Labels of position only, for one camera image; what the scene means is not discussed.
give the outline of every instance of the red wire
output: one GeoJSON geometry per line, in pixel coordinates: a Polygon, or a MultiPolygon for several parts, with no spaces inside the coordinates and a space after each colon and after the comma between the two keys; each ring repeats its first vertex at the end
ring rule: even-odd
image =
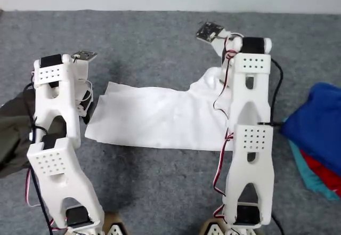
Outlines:
{"type": "MultiPolygon", "coordinates": [[[[229,63],[230,63],[231,58],[234,56],[234,55],[229,55],[229,53],[236,54],[237,52],[235,50],[228,50],[226,55],[225,55],[225,57],[228,59],[228,66],[227,66],[226,73],[225,73],[224,86],[223,86],[223,89],[222,89],[221,93],[219,94],[218,98],[213,103],[213,108],[215,110],[220,110],[222,113],[224,113],[228,120],[229,120],[229,117],[228,117],[227,113],[223,109],[221,109],[221,108],[215,108],[215,103],[220,98],[220,96],[224,93],[224,90],[225,90],[227,82],[228,82],[229,63]]],[[[216,172],[216,174],[214,176],[214,179],[213,179],[213,189],[215,191],[219,192],[220,194],[225,196],[225,193],[221,189],[217,188],[216,185],[217,185],[217,182],[218,182],[218,179],[219,179],[219,176],[220,176],[220,173],[221,173],[221,169],[222,169],[222,166],[223,166],[224,153],[225,153],[226,144],[227,144],[227,142],[229,142],[229,141],[231,141],[233,139],[233,133],[229,134],[229,128],[226,129],[226,133],[225,133],[224,139],[225,139],[225,141],[224,141],[223,147],[222,147],[222,149],[220,151],[220,155],[219,155],[219,163],[218,163],[217,172],[216,172]]]]}
{"type": "Polygon", "coordinates": [[[223,210],[224,204],[222,204],[216,211],[213,212],[214,218],[224,218],[224,215],[218,215],[218,213],[223,210]]]}

